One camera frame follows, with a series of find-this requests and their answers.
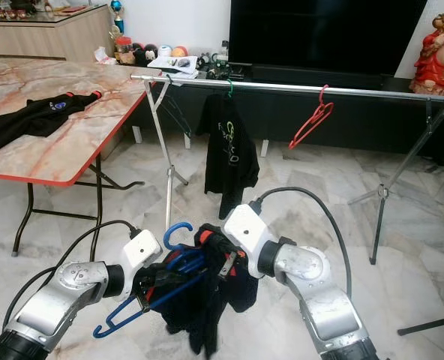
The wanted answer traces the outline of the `black shirt with green logo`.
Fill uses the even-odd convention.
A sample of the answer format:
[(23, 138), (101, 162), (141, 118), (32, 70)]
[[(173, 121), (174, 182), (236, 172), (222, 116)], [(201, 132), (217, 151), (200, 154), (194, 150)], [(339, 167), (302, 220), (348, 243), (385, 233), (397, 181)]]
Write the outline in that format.
[(205, 193), (221, 196), (218, 218), (224, 220), (242, 204), (245, 188), (259, 181), (259, 158), (235, 100), (225, 94), (211, 94), (202, 103), (196, 134), (208, 134), (205, 159)]

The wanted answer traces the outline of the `black shirt with red trim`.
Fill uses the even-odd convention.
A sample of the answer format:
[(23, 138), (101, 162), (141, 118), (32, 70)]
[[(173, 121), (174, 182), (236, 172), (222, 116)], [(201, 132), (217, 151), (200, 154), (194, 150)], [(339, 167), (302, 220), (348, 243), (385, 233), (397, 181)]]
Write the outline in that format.
[(27, 100), (22, 109), (0, 115), (0, 149), (21, 135), (49, 137), (71, 114), (80, 113), (101, 97), (99, 91), (85, 95), (65, 92), (51, 98)]

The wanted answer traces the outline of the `black flat screen television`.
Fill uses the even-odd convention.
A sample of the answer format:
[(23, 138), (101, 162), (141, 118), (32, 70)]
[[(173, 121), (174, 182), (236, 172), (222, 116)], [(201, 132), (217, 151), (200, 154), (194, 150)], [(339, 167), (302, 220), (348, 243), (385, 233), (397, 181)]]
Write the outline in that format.
[(235, 62), (393, 75), (428, 0), (231, 0)]

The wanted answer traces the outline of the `blue plastic hanger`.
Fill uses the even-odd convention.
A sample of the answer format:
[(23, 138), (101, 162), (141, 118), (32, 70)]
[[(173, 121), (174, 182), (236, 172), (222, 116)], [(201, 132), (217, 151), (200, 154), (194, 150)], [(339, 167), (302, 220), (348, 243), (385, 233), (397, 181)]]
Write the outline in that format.
[[(165, 266), (165, 271), (171, 274), (181, 275), (184, 279), (184, 283), (175, 281), (175, 286), (170, 291), (163, 291), (160, 297), (156, 298), (154, 303), (148, 301), (151, 297), (151, 291), (143, 292), (142, 295), (131, 295), (129, 298), (124, 299), (122, 303), (115, 310), (112, 310), (108, 316), (106, 316), (104, 325), (98, 325), (93, 330), (92, 336), (96, 339), (105, 338), (106, 336), (117, 332), (117, 330), (122, 329), (123, 326), (129, 325), (139, 318), (141, 315), (146, 314), (154, 308), (159, 308), (159, 306), (167, 303), (171, 298), (180, 294), (187, 288), (194, 285), (197, 281), (201, 281), (204, 277), (206, 271), (206, 257), (204, 250), (200, 250), (198, 247), (188, 247), (187, 244), (170, 244), (170, 236), (178, 229), (193, 230), (194, 227), (191, 223), (180, 222), (175, 223), (175, 225), (168, 227), (163, 234), (163, 244), (168, 247), (168, 250), (173, 251), (175, 256), (170, 256), (168, 264)], [(126, 308), (132, 301), (139, 301), (141, 309), (133, 315), (127, 316), (126, 319), (120, 322), (113, 322), (113, 319), (119, 315), (124, 308)]]

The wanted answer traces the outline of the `pink tissue box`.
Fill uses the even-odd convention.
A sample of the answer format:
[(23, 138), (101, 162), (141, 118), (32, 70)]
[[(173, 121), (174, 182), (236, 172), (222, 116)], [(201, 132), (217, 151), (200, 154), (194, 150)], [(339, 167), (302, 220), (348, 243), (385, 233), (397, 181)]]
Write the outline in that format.
[(109, 56), (105, 46), (99, 46), (93, 51), (93, 59), (99, 65), (117, 65), (117, 59)]

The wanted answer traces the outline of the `white paper stack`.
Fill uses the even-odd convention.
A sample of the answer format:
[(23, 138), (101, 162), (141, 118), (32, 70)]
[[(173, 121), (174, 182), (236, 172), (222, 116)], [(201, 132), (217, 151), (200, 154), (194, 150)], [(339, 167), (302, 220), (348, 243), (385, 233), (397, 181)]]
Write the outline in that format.
[(197, 57), (157, 57), (146, 67), (160, 69), (163, 74), (171, 74), (172, 77), (194, 79), (199, 73), (196, 68), (197, 61)]

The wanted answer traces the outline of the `black mouse plush toy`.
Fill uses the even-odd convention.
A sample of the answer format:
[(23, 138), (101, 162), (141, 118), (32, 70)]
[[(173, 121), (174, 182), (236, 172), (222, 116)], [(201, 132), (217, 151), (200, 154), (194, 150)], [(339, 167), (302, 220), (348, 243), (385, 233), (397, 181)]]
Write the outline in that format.
[(152, 43), (141, 45), (140, 43), (132, 43), (132, 54), (135, 58), (135, 65), (146, 68), (159, 55), (159, 46)]

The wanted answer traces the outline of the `red plastic hanger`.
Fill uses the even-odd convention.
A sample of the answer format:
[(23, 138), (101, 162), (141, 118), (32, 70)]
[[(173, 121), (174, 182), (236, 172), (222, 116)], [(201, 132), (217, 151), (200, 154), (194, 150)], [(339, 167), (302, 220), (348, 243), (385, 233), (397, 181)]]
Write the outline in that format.
[(318, 106), (316, 106), (316, 109), (311, 116), (309, 116), (308, 120), (305, 120), (298, 128), (294, 137), (289, 141), (288, 149), (294, 149), (299, 146), (305, 140), (305, 137), (308, 137), (312, 131), (316, 130), (329, 116), (331, 116), (335, 103), (324, 101), (324, 95), (328, 88), (328, 83), (321, 87)]

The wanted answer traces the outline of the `red laughing Buddha statue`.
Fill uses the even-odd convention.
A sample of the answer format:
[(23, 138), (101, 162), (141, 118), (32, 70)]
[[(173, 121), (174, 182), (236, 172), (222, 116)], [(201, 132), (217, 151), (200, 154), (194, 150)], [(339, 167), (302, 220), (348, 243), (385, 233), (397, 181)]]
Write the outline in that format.
[(444, 13), (432, 20), (434, 31), (425, 35), (409, 89), (417, 94), (444, 96)]

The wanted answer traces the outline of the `silver metal clothes rack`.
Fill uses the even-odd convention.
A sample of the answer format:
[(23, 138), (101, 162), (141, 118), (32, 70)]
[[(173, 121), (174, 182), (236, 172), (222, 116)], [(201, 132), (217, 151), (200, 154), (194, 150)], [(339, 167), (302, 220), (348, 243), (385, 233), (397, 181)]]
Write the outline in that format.
[[(192, 85), (192, 86), (208, 86), (208, 87), (228, 87), (228, 82), (226, 81), (213, 81), (213, 79), (187, 79), (187, 78), (171, 78), (170, 75), (164, 76), (151, 76), (151, 75), (132, 75), (130, 76), (132, 80), (143, 81), (143, 85), (147, 92), (150, 92), (152, 89), (151, 83), (164, 83), (163, 89), (161, 89), (161, 93), (159, 94), (159, 99), (150, 100), (150, 110), (152, 113), (152, 118), (154, 121), (154, 127), (157, 130), (157, 134), (159, 134), (160, 147), (163, 150), (163, 154), (165, 155), (166, 160), (169, 164), (169, 170), (167, 173), (168, 177), (168, 185), (172, 184), (172, 178), (180, 179), (181, 182), (184, 179), (178, 174), (175, 170), (174, 165), (170, 159), (170, 156), (167, 153), (167, 147), (165, 146), (163, 133), (161, 133), (161, 123), (159, 121), (159, 116), (157, 116), (157, 110), (159, 107), (159, 103), (161, 99), (164, 98), (165, 92), (170, 88), (174, 83), (180, 83), (180, 85)], [(315, 86), (306, 86), (306, 85), (284, 85), (283, 83), (262, 83), (262, 82), (233, 82), (233, 89), (252, 89), (252, 90), (261, 90), (261, 92), (292, 92), (292, 93), (314, 93), (319, 94), (321, 87)], [(362, 96), (369, 98), (383, 98), (383, 99), (400, 99), (400, 100), (408, 100), (408, 101), (424, 101), (425, 106), (428, 109), (431, 108), (431, 105), (435, 102), (442, 103), (442, 109), (436, 114), (431, 115), (429, 111), (427, 111), (427, 116), (425, 116), (425, 131), (424, 133), (416, 140), (413, 147), (409, 150), (409, 153), (405, 155), (403, 161), (394, 171), (394, 174), (391, 175), (390, 179), (387, 182), (379, 183), (377, 186), (376, 192), (366, 193), (359, 198), (353, 199), (351, 205), (355, 205), (355, 203), (359, 203), (363, 200), (376, 195), (379, 197), (379, 209), (377, 209), (377, 220), (376, 220), (376, 229), (375, 229), (375, 239), (373, 240), (373, 250), (370, 254), (369, 261), (370, 264), (377, 263), (377, 251), (379, 251), (380, 246), (380, 236), (381, 236), (381, 227), (383, 227), (383, 217), (384, 210), (386, 210), (386, 201), (390, 196), (391, 188), (398, 182), (398, 179), (401, 173), (404, 171), (405, 167), (410, 164), (415, 155), (419, 153), (421, 148), (423, 148), (424, 144), (427, 143), (429, 137), (434, 133), (434, 130), (437, 129), (440, 124), (444, 120), (444, 96), (441, 95), (432, 95), (432, 94), (413, 94), (409, 92), (397, 92), (397, 91), (377, 91), (377, 90), (365, 90), (365, 89), (355, 89), (355, 88), (346, 88), (346, 87), (331, 87), (329, 86), (327, 90), (325, 90), (326, 94), (332, 95), (346, 95), (346, 96)]]

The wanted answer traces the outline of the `black soundbar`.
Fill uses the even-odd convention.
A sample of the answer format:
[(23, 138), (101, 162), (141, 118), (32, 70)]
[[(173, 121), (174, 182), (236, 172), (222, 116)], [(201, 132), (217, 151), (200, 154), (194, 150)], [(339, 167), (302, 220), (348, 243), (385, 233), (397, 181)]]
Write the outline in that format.
[(247, 79), (259, 83), (280, 83), (294, 86), (348, 87), (348, 89), (380, 90), (392, 76), (356, 74), (300, 67), (252, 64), (245, 70)]

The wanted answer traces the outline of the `light wood cabinet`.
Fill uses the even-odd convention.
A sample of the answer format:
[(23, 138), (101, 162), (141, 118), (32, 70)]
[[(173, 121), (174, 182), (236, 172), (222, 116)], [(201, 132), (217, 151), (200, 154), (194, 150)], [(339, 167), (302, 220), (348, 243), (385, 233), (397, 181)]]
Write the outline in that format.
[(0, 18), (0, 58), (95, 62), (99, 48), (113, 52), (108, 4), (90, 4), (71, 15), (38, 11), (26, 19)]

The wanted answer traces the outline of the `marble pattern folding table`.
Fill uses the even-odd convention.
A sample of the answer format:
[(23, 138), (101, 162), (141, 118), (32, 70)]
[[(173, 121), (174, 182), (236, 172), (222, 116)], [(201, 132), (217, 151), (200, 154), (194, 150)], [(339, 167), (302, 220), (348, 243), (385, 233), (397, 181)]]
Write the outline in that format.
[(0, 148), (0, 179), (26, 185), (27, 206), (16, 231), (10, 253), (20, 252), (20, 240), (34, 207), (33, 186), (58, 188), (78, 185), (86, 170), (95, 172), (97, 212), (95, 216), (64, 213), (65, 217), (101, 223), (102, 193), (117, 190), (114, 181), (104, 182), (102, 150), (125, 119), (146, 96), (143, 76), (157, 76), (159, 71), (147, 67), (58, 61), (58, 59), (0, 58), (0, 116), (21, 109), (29, 99), (50, 98), (65, 92), (85, 94), (100, 92), (86, 110), (75, 113), (60, 129), (48, 137), (23, 135)]

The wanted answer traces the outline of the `red lidded snack jar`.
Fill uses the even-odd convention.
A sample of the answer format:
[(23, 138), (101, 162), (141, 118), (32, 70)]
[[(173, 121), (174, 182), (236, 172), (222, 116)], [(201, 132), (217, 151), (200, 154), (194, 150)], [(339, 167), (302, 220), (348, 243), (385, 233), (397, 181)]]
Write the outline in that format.
[(126, 37), (126, 35), (119, 35), (119, 37), (113, 38), (113, 45), (115, 45), (116, 61), (120, 65), (135, 65), (136, 59), (132, 47), (132, 39)]

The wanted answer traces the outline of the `gold and blue trophy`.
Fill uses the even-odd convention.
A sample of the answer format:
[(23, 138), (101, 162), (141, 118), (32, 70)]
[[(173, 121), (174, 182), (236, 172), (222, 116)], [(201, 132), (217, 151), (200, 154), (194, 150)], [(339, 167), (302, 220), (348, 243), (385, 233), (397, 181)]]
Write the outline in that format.
[(111, 0), (109, 1), (109, 7), (113, 12), (113, 26), (117, 28), (119, 34), (124, 34), (124, 20), (122, 19), (122, 11), (124, 6), (122, 0)]

